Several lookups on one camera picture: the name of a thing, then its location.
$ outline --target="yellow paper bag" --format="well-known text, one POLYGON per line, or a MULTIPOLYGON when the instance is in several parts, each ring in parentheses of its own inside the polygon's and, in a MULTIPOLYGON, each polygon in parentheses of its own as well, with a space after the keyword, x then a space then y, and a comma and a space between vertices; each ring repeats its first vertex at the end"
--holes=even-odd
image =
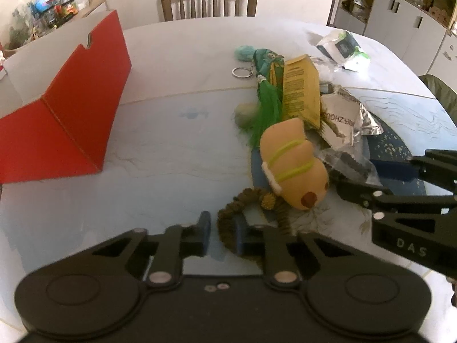
POLYGON ((320 128, 319 72, 308 55, 284 63, 282 120, 298 117, 320 128))

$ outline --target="silver foil wrapper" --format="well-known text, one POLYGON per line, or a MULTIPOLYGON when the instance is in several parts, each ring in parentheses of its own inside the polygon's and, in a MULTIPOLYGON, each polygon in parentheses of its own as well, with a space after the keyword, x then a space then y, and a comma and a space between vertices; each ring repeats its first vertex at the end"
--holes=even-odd
POLYGON ((360 102, 360 117, 362 118, 362 135, 379 135, 384 133, 382 126, 378 124, 362 102, 360 102))
POLYGON ((332 94, 321 96, 325 114, 319 134, 334 149, 362 141, 362 135, 384 131, 366 107, 345 88, 335 86, 332 94))

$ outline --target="green cushion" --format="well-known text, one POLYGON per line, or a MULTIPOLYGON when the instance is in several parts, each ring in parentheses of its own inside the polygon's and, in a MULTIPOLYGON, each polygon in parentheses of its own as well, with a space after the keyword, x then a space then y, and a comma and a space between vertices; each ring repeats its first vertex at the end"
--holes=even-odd
POLYGON ((419 76, 457 126, 457 93, 433 75, 419 76))

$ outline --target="red cardboard box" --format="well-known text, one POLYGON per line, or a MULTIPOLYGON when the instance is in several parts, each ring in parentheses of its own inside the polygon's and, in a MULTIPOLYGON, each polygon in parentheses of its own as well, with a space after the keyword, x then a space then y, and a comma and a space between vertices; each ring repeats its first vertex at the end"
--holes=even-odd
POLYGON ((69 22, 4 66, 0 183, 101 172, 131 68, 117 12, 69 22))

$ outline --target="plush toy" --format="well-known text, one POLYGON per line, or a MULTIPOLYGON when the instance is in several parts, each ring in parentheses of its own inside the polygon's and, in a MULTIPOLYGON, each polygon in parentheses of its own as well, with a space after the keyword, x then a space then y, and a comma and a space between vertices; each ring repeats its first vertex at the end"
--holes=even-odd
POLYGON ((260 139, 262 170, 273 192, 300 210, 319 203, 328 189, 327 170, 313 151, 298 118, 270 126, 260 139))

